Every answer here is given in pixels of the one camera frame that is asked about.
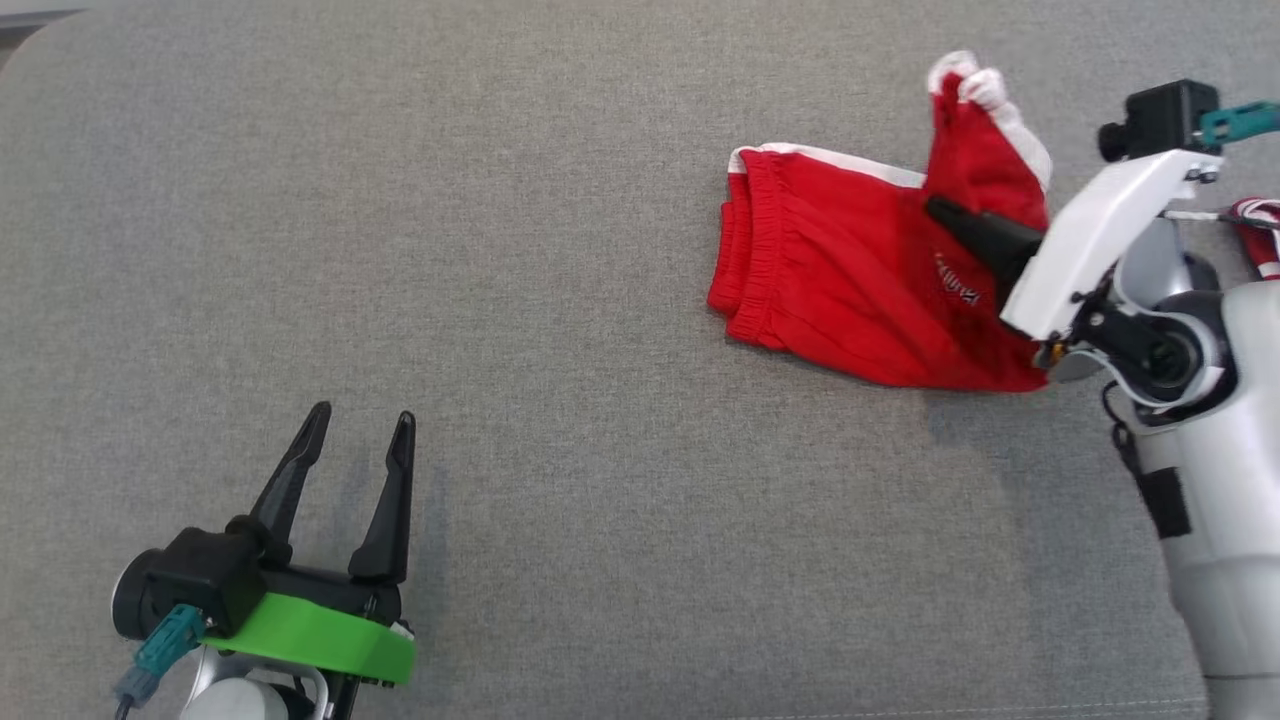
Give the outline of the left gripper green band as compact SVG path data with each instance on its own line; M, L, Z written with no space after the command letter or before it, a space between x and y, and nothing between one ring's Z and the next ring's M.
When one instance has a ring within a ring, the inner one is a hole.
M218 650L315 667L361 682L403 685L416 660L413 633L401 621L401 584L410 565L416 418L402 411L387 457L387 478L348 574L284 568L308 470L332 419L315 404L247 514L227 533L257 543L259 560L198 582L198 607L211 619L205 641Z

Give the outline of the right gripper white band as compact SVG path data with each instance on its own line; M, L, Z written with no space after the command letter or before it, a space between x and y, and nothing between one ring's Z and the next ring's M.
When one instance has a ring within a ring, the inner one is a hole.
M1064 336L1080 305L1172 201L1193 199L1221 156L1171 150L1102 169L1044 234L989 211L931 195L928 217L993 278L1000 318L1034 341Z

